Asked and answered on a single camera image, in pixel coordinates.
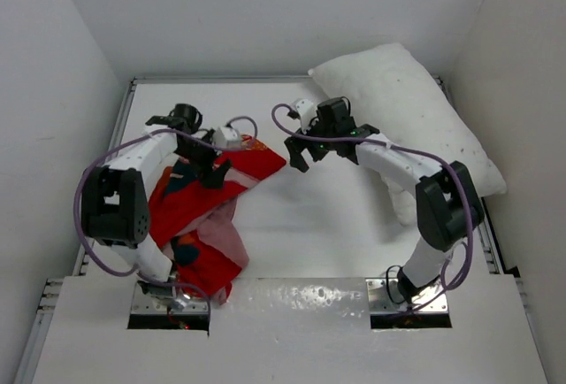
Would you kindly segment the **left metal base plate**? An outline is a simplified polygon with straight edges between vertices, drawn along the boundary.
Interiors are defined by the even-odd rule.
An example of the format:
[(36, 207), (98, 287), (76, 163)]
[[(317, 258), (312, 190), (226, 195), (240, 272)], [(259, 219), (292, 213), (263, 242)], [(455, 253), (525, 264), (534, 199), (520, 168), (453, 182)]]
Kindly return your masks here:
[(191, 296), (187, 290), (161, 287), (138, 280), (134, 288), (131, 312), (138, 315), (166, 313), (208, 313), (207, 302), (200, 296)]

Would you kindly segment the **red and pink pillowcase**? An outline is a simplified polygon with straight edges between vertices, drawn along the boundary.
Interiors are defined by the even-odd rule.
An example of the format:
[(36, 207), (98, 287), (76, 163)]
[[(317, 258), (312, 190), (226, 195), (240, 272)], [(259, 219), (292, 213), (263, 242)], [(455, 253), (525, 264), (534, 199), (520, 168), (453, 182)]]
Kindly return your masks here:
[(201, 289), (221, 305), (249, 255), (233, 224), (238, 196), (282, 169), (287, 161), (263, 142), (222, 153), (219, 167), (231, 163), (221, 188), (206, 188), (181, 157), (162, 171), (149, 198), (149, 234), (173, 261), (179, 281)]

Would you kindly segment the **aluminium table frame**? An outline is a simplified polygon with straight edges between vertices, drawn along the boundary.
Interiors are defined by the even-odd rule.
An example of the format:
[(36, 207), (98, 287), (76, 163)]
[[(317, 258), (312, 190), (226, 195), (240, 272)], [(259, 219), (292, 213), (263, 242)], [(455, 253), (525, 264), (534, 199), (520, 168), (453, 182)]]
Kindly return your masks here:
[[(516, 282), (491, 274), (477, 231), (445, 293), (425, 240), (389, 207), (380, 172), (414, 186), (436, 162), (358, 142), (290, 154), (286, 105), (306, 80), (142, 83), (121, 142), (80, 179), (73, 211), (94, 237), (63, 281), (37, 383), (542, 383)], [(167, 244), (235, 199), (249, 266), (216, 306), (198, 283), (168, 316), (180, 269)]]

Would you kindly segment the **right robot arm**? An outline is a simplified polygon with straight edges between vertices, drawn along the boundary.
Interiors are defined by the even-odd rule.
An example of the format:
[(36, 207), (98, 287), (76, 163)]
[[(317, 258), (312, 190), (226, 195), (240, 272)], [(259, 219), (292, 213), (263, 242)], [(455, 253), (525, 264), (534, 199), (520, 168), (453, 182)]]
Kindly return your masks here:
[(333, 152), (391, 180), (413, 197), (419, 240), (398, 269), (396, 290), (388, 294), (392, 302), (409, 304), (435, 282), (451, 290), (465, 280), (473, 232), (485, 217), (466, 165), (402, 147), (376, 127), (356, 124), (346, 97), (321, 103), (300, 99), (275, 108), (286, 110), (287, 116), (300, 124), (297, 131), (287, 132), (285, 140), (293, 168), (308, 171), (304, 151), (315, 162)]

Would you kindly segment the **metal base plate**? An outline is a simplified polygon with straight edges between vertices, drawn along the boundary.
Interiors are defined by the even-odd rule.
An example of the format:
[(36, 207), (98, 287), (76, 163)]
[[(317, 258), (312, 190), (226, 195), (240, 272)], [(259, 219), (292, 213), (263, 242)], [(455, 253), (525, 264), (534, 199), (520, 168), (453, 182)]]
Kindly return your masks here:
[[(386, 289), (386, 278), (370, 278), (365, 280), (369, 309), (372, 314), (390, 315), (402, 313), (409, 308), (407, 302), (399, 303), (402, 299), (396, 291), (396, 278), (389, 280), (390, 289)], [(437, 280), (431, 286), (422, 289), (411, 298), (412, 310), (421, 314), (448, 314), (447, 297)]]
[(191, 296), (187, 290), (161, 287), (138, 280), (134, 288), (131, 312), (138, 315), (166, 313), (208, 313), (207, 302), (200, 296)]

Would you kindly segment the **white front cover board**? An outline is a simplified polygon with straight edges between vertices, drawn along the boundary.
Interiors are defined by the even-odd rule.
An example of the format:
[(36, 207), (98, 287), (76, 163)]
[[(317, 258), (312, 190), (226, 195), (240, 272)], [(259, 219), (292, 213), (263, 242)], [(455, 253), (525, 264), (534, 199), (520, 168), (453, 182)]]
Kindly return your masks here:
[(37, 383), (542, 383), (516, 284), (448, 298), (449, 328), (374, 330), (363, 280), (240, 280), (208, 331), (131, 330), (134, 281), (64, 281)]

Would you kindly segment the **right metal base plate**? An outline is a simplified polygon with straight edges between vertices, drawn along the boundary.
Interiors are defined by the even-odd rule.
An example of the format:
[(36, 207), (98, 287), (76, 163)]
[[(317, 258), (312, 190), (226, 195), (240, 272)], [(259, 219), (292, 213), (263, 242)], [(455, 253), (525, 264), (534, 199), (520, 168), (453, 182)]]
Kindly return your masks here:
[[(396, 291), (396, 278), (389, 280), (390, 289), (386, 289), (386, 278), (370, 278), (365, 280), (369, 309), (372, 314), (390, 315), (402, 313), (409, 308), (407, 302), (399, 303), (402, 299)], [(411, 298), (412, 310), (421, 314), (448, 314), (447, 297), (437, 280), (431, 286), (422, 289)]]

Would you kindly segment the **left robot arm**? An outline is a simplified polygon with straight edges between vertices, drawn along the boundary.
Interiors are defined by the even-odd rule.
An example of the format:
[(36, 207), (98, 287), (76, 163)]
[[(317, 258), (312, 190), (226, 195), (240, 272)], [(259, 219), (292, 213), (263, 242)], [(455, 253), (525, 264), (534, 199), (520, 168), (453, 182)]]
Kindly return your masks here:
[(173, 263), (149, 234), (148, 178), (176, 155), (188, 162), (190, 188), (221, 189), (232, 163), (219, 157), (241, 148), (241, 135), (230, 124), (203, 130), (202, 122), (203, 115), (189, 104), (149, 118), (142, 136), (94, 161), (75, 193), (80, 238), (111, 248), (132, 272), (154, 285), (173, 285)]

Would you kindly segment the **white pillow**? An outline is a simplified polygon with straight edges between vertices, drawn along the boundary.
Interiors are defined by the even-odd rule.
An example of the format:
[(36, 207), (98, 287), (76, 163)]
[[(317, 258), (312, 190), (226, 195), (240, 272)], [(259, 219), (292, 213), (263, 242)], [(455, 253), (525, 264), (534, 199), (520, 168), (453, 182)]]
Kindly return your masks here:
[(309, 75), (328, 97), (346, 97), (357, 123), (376, 127), (396, 145), (463, 163), (481, 197), (506, 193), (501, 172), (478, 138), (398, 42), (331, 59)]

